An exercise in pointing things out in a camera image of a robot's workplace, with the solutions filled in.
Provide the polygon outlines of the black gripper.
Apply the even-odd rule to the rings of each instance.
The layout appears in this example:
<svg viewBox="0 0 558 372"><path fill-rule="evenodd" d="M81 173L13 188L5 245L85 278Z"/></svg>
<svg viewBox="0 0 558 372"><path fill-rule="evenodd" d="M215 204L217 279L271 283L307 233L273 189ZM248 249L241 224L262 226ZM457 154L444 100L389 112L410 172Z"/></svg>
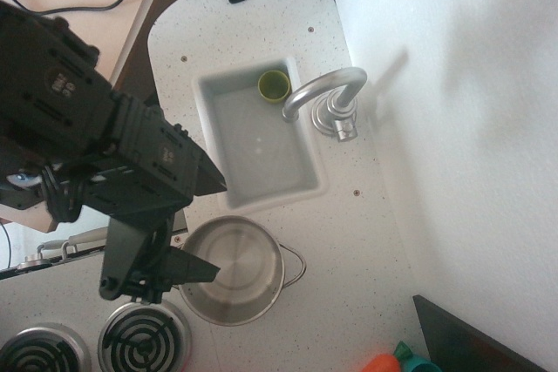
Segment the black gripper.
<svg viewBox="0 0 558 372"><path fill-rule="evenodd" d="M80 100L87 178L80 196L110 216L99 293L158 302L172 285L210 283L220 268L171 247L174 215L227 190L208 154L161 110L113 91Z"/></svg>

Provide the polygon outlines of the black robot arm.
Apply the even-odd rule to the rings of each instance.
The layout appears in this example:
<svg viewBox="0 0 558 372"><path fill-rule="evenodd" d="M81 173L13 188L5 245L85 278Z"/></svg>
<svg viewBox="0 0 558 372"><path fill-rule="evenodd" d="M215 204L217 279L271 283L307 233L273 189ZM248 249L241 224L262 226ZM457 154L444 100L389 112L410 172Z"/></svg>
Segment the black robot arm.
<svg viewBox="0 0 558 372"><path fill-rule="evenodd" d="M1 187L5 206L45 203L57 223L106 214L100 295L158 303L217 266L171 244L174 215L226 190L220 170L163 111L115 91L99 51L61 17L1 6Z"/></svg>

